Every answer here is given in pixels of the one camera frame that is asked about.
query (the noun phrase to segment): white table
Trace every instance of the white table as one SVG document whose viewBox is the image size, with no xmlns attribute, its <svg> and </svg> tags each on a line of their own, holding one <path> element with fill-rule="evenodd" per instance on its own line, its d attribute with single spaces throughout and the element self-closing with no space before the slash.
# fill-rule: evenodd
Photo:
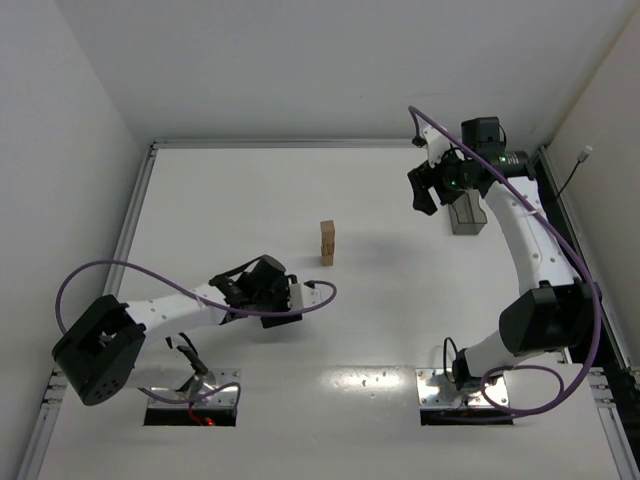
<svg viewBox="0 0 640 480">
<path fill-rule="evenodd" d="M 248 319 L 191 332 L 209 366 L 241 370 L 235 428 L 144 427 L 137 391 L 92 408 L 68 391 L 40 478 L 618 478 L 586 385 L 515 426 L 420 426 L 414 369 L 440 366 L 447 335 L 464 347 L 493 332 L 518 295 L 491 212 L 479 236 L 457 237 L 446 209 L 412 210 L 406 173 L 423 157 L 411 148 L 160 149 L 130 261 L 195 286 L 268 253 L 301 280 L 335 282 L 338 297 L 281 328 Z M 327 219 L 336 255 L 323 268 Z M 119 298 L 168 293 L 126 272 Z M 556 368 L 567 382 L 578 370 Z M 557 391 L 537 372 L 510 375 L 507 386 L 516 407 Z"/>
</svg>

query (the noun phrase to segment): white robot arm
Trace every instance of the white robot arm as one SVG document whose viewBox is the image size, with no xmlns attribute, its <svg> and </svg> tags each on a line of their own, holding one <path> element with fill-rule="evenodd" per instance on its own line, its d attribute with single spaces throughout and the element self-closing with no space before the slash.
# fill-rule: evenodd
<svg viewBox="0 0 640 480">
<path fill-rule="evenodd" d="M 102 403 L 122 388 L 191 391 L 189 382 L 208 371 L 193 350 L 178 347 L 158 361 L 146 355 L 151 345 L 247 316 L 259 316 L 264 328 L 299 321 L 334 295 L 322 303 L 313 282 L 299 284 L 280 262 L 263 255 L 175 295 L 128 303 L 100 297 L 56 344 L 53 357 L 85 405 Z"/>
<path fill-rule="evenodd" d="M 462 124 L 463 143 L 498 169 L 546 218 L 535 174 L 524 152 L 506 152 L 496 117 Z M 466 190 L 477 189 L 494 212 L 518 275 L 520 298 L 500 315 L 499 329 L 482 342 L 463 349 L 453 363 L 459 388 L 498 367 L 576 345 L 593 321 L 591 294 L 563 255 L 556 239 L 520 201 L 478 163 L 466 159 L 444 135 L 427 126 L 413 142 L 426 147 L 428 159 L 409 172 L 415 210 L 437 210 L 431 188 L 442 205 Z"/>
</svg>

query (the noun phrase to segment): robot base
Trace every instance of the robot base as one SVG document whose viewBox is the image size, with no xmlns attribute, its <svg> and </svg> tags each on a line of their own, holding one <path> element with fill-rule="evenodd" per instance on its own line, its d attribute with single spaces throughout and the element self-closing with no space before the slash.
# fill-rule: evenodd
<svg viewBox="0 0 640 480">
<path fill-rule="evenodd" d="M 442 368 L 416 369 L 416 384 L 422 425 L 455 425 L 457 418 L 482 419 L 505 415 L 489 405 L 480 392 L 479 384 L 468 384 L 458 390 L 444 375 Z M 495 401 L 509 406 L 507 387 L 502 376 L 491 378 L 486 385 L 486 392 Z"/>
</svg>

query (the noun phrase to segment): metal mounting plate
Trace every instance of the metal mounting plate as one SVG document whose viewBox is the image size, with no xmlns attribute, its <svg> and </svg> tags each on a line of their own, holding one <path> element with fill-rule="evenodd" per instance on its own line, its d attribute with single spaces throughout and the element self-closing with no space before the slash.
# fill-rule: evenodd
<svg viewBox="0 0 640 480">
<path fill-rule="evenodd" d="M 494 409 L 484 399 L 479 387 L 468 387 L 458 391 L 444 375 L 442 368 L 416 369 L 416 383 L 420 410 Z M 490 383 L 487 383 L 486 392 L 494 401 L 505 407 L 509 406 L 504 377 L 492 378 Z"/>
<path fill-rule="evenodd" d="M 239 368 L 210 368 L 209 371 L 213 374 L 215 378 L 215 385 L 209 385 L 211 389 L 217 388 L 220 385 L 224 385 L 229 382 L 238 382 L 240 383 L 240 369 Z M 171 400 L 186 400 L 187 397 L 182 393 L 177 393 L 174 390 L 169 390 L 166 388 L 151 388 L 153 393 L 157 393 L 158 395 L 162 395 Z M 209 398 L 201 402 L 197 402 L 194 405 L 194 410 L 198 410 L 199 408 L 204 408 L 208 410 L 227 410 L 229 408 L 233 408 L 236 403 L 236 397 L 238 395 L 237 387 L 229 387 L 222 390 L 220 393 L 216 395 L 212 395 Z M 147 409 L 158 409 L 158 410 L 184 410 L 187 408 L 186 404 L 180 405 L 172 405 L 169 403 L 160 402 L 153 398 L 149 399 L 147 403 Z"/>
</svg>

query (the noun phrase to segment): stacked wooden blocks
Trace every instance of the stacked wooden blocks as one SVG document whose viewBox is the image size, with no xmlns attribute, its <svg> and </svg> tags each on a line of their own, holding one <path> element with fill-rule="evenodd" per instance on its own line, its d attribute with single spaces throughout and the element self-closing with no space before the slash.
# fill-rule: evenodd
<svg viewBox="0 0 640 480">
<path fill-rule="evenodd" d="M 336 227 L 333 220 L 320 222 L 320 232 L 322 233 L 322 266 L 333 265 L 333 253 L 336 248 Z"/>
</svg>

